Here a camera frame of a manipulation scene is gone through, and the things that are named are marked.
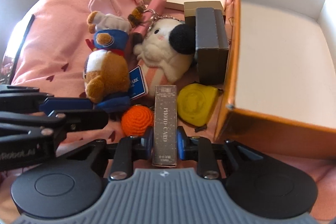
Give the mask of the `yellow tape measure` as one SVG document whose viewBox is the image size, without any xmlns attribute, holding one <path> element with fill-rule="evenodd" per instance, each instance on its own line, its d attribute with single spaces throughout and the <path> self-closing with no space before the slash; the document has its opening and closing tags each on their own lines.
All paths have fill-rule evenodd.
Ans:
<svg viewBox="0 0 336 224">
<path fill-rule="evenodd" d="M 218 88 L 198 83 L 189 84 L 178 94 L 177 113 L 184 122 L 201 127 L 209 122 L 218 98 Z"/>
</svg>

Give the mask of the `grey photo card box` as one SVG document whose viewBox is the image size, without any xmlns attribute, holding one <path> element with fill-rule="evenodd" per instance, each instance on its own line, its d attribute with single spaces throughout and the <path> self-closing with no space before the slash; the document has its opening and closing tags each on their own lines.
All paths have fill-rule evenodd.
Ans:
<svg viewBox="0 0 336 224">
<path fill-rule="evenodd" d="M 177 87 L 155 87 L 153 159 L 154 166 L 177 165 Z"/>
</svg>

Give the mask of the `blue card tag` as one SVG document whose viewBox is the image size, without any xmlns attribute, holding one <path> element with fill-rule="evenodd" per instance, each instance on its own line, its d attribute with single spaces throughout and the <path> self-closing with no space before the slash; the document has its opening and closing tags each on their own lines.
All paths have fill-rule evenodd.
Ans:
<svg viewBox="0 0 336 224">
<path fill-rule="evenodd" d="M 130 88 L 128 95 L 131 100 L 143 97 L 148 93 L 146 79 L 143 75 L 143 71 L 139 65 L 129 71 Z"/>
</svg>

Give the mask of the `white dog plush keychain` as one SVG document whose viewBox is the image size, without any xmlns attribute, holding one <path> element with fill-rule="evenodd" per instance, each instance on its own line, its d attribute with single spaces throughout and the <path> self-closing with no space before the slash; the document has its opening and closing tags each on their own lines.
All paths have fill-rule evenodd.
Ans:
<svg viewBox="0 0 336 224">
<path fill-rule="evenodd" d="M 155 97 L 159 85 L 172 85 L 189 70 L 195 54 L 195 31 L 176 19 L 157 20 L 136 44 L 133 53 L 147 85 L 147 97 Z"/>
</svg>

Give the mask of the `orange cardboard storage box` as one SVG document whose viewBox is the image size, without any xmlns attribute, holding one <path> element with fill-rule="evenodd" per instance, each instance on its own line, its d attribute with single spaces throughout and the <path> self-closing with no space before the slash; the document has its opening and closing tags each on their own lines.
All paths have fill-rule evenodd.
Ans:
<svg viewBox="0 0 336 224">
<path fill-rule="evenodd" d="M 335 158 L 335 0 L 235 0 L 214 138 Z"/>
</svg>

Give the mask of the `pink mini backpack pouch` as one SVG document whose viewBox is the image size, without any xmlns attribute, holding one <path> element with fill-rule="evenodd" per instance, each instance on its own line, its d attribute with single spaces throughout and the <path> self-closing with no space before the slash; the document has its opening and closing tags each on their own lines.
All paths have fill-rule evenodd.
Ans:
<svg viewBox="0 0 336 224">
<path fill-rule="evenodd" d="M 113 14 L 127 18 L 138 6 L 144 6 L 143 0 L 90 0 L 88 9 L 100 11 L 103 14 Z"/>
</svg>

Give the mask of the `orange crochet ball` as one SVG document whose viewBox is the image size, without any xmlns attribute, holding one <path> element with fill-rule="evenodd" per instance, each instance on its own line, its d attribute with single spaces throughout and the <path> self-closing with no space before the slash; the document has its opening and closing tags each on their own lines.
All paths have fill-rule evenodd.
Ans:
<svg viewBox="0 0 336 224">
<path fill-rule="evenodd" d="M 121 118 L 121 128 L 126 136 L 142 136 L 153 125 L 154 113 L 142 105 L 130 107 Z"/>
</svg>

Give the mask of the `brown bear plush keychain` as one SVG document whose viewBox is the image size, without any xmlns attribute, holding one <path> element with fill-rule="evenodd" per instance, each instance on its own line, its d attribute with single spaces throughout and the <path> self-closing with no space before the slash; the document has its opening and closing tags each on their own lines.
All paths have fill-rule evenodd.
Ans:
<svg viewBox="0 0 336 224">
<path fill-rule="evenodd" d="M 125 50 L 131 30 L 142 23 L 141 7 L 127 18 L 92 11 L 87 18 L 93 39 L 87 39 L 92 52 L 84 65 L 86 97 L 96 109 L 107 113 L 123 112 L 130 107 L 130 76 Z"/>
</svg>

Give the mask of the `pink patterned bed quilt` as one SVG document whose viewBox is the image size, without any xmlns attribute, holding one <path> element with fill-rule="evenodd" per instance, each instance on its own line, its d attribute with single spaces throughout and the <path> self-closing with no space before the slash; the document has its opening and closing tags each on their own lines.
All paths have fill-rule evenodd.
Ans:
<svg viewBox="0 0 336 224">
<path fill-rule="evenodd" d="M 27 34 L 19 56 L 13 85 L 39 87 L 41 92 L 60 97 L 84 95 L 82 71 L 90 53 L 84 42 L 90 38 L 86 25 L 89 0 L 39 0 L 23 17 L 35 20 Z M 25 33 L 19 22 L 17 29 Z M 106 129 L 69 134 L 58 152 L 67 152 L 90 140 L 105 138 L 110 143 L 122 136 L 120 126 L 112 122 Z M 302 170 L 308 171 L 318 185 L 318 198 L 311 214 L 318 221 L 328 223 L 335 217 L 335 161 L 274 155 Z M 1 172 L 1 223 L 11 223 L 19 213 L 10 196 L 10 186 L 27 168 Z"/>
</svg>

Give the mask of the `dark grey small box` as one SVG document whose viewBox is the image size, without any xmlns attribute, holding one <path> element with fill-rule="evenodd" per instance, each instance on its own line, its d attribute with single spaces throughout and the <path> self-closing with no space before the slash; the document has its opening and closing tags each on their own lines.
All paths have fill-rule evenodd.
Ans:
<svg viewBox="0 0 336 224">
<path fill-rule="evenodd" d="M 199 82 L 203 85 L 224 83 L 229 44 L 225 16 L 212 7 L 196 9 L 196 56 Z"/>
</svg>

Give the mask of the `pink metallic tube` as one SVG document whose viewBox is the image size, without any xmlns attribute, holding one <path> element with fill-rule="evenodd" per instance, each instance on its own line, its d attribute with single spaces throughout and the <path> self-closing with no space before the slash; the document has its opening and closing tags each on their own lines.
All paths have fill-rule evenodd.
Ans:
<svg viewBox="0 0 336 224">
<path fill-rule="evenodd" d="M 131 33 L 131 43 L 133 46 L 142 43 L 143 39 L 152 24 L 162 15 L 167 0 L 151 0 L 147 8 L 140 14 L 139 23 Z"/>
</svg>

